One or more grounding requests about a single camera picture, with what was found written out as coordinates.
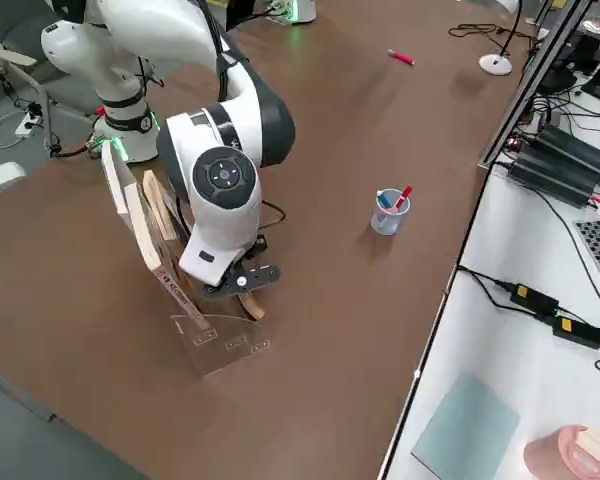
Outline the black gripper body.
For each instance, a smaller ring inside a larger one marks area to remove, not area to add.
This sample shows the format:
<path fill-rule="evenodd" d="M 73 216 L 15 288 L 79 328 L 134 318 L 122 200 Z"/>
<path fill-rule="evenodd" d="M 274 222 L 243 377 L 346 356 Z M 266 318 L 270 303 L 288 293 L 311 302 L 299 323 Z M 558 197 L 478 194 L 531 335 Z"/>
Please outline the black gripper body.
<path fill-rule="evenodd" d="M 254 245 L 227 269 L 217 286 L 204 285 L 204 296 L 208 299 L 236 296 L 277 282 L 280 269 L 275 265 L 258 263 L 260 255 L 267 248 L 265 236 L 259 234 Z"/>

